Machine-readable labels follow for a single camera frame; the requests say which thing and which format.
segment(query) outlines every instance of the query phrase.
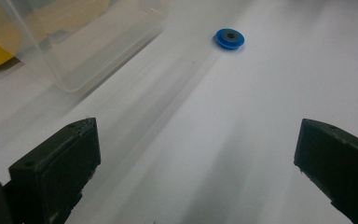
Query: blue round object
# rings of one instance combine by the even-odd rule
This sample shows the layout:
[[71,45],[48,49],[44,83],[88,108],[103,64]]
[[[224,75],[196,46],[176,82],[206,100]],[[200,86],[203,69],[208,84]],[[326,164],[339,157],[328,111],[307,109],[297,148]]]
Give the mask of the blue round object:
[[245,43],[245,38],[236,30],[221,29],[216,33],[216,41],[223,49],[237,49]]

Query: clear plastic bin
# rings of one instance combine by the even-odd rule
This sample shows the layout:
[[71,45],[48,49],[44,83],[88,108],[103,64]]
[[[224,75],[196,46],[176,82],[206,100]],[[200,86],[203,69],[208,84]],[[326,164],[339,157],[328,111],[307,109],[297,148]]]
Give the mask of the clear plastic bin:
[[170,0],[0,0],[0,46],[65,91],[101,80],[154,35]]

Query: black hole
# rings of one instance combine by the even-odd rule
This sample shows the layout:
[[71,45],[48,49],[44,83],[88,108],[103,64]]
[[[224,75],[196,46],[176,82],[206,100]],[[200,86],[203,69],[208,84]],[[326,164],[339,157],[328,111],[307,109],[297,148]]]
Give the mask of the black hole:
[[33,166],[34,166],[34,161],[27,161],[27,162],[25,163],[25,166],[33,167]]

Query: white table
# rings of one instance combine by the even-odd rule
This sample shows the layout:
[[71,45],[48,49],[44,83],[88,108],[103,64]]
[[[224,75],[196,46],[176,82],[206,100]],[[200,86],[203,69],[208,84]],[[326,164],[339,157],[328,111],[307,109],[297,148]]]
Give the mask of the white table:
[[[244,48],[213,42],[224,27]],[[91,92],[0,68],[0,181],[78,119],[103,163],[67,223],[351,223],[293,165],[303,118],[358,136],[358,0],[173,0],[165,31]]]

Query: plastic box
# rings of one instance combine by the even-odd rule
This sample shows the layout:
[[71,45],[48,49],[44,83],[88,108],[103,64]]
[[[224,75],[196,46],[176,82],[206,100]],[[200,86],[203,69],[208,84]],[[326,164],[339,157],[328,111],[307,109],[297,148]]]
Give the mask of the plastic box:
[[0,0],[0,46],[65,91],[96,83],[156,34],[170,0]]

